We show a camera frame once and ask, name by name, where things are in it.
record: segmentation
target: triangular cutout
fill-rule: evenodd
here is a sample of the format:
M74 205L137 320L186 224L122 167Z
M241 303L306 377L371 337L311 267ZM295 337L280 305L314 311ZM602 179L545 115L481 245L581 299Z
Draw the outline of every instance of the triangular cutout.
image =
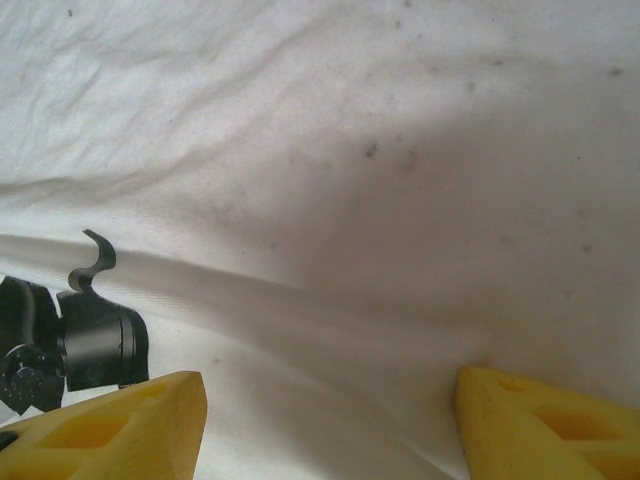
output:
M0 479L190 480L206 417L200 374L167 375L0 429Z
M465 367L455 398L472 480L640 480L640 411Z

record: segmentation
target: white sheet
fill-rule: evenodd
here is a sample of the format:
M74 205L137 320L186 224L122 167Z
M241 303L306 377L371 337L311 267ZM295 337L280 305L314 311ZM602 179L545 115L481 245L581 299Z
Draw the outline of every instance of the white sheet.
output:
M0 272L112 241L152 375L204 376L198 479L467 478L461 365L640 404L638 18L5 0Z

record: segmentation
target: black mechanical part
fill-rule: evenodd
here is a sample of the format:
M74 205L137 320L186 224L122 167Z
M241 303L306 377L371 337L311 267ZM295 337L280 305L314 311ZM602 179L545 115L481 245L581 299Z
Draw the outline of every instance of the black mechanical part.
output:
M12 277L0 284L0 400L20 415L60 408L65 378L69 391L149 379L144 320L92 288L97 273L115 266L115 250L84 233L98 244L98 260L69 275L77 293L58 294L60 318L46 288Z
M20 438L20 436L13 430L0 432L0 451L7 448L9 445L15 442L18 438Z

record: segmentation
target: yellow plastic part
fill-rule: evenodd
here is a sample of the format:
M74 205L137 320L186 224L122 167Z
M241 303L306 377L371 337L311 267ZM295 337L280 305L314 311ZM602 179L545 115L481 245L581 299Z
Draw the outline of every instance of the yellow plastic part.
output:
M465 367L458 428L472 480L640 480L640 411Z
M167 375L0 429L0 479L191 480L206 417L200 374Z

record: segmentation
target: white fabric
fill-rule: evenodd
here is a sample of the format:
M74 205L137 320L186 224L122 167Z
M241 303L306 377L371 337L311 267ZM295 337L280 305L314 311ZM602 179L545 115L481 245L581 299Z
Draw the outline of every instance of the white fabric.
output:
M639 18L4 0L0 271L111 240L152 376L206 382L198 479L468 478L462 365L640 404Z

